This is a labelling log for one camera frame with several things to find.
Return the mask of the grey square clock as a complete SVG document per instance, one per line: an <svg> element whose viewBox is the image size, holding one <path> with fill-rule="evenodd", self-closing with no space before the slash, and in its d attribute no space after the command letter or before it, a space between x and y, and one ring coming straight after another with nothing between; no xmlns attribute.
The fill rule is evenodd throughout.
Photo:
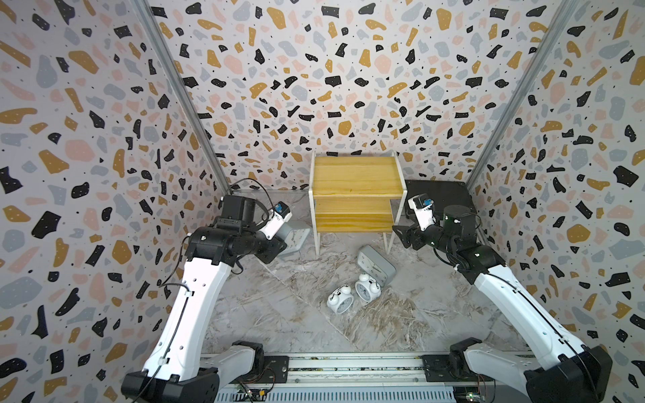
<svg viewBox="0 0 645 403"><path fill-rule="evenodd" d="M395 266L369 245L359 250L357 265L381 287L390 285L396 275Z"/></svg>
<svg viewBox="0 0 645 403"><path fill-rule="evenodd" d="M282 225L276 234L277 238L284 241L287 247L278 255L279 258L286 258L299 252L306 243L312 228L302 221L289 222Z"/></svg>

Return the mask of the wooden shelf white metal frame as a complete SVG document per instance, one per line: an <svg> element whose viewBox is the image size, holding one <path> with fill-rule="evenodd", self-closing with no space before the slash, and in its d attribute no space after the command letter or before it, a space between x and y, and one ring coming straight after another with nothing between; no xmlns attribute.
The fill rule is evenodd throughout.
<svg viewBox="0 0 645 403"><path fill-rule="evenodd" d="M387 253L400 222L407 187L395 151L314 154L308 200L316 254L324 233L379 233Z"/></svg>

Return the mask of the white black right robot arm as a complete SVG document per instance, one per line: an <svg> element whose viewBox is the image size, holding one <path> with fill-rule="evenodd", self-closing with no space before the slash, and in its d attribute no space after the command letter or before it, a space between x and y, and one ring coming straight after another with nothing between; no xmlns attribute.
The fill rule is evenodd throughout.
<svg viewBox="0 0 645 403"><path fill-rule="evenodd" d="M557 322L522 286L505 260L478 241L470 209L450 205L436 218L433 201L425 194L407 204L416 223L393 228L404 248L430 247L436 254L445 254L446 264L497 306L533 354L526 359L480 339L465 339L453 344L448 354L454 376L487 376L532 402L603 401L611 375L610 355L600 346L588 347Z"/></svg>

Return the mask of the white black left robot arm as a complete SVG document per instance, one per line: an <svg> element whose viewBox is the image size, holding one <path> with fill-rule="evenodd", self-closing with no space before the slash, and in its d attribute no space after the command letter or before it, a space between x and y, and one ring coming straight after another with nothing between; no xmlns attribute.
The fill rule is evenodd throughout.
<svg viewBox="0 0 645 403"><path fill-rule="evenodd" d="M168 322L139 372L126 374L121 391L133 402L213 402L220 389L258 369L264 359L261 344L237 343L201 364L208 323L239 259L253 255L270 263L287 247L280 229L292 217L280 201L255 223L256 201L226 195L213 224L195 230L188 239L183 276Z"/></svg>

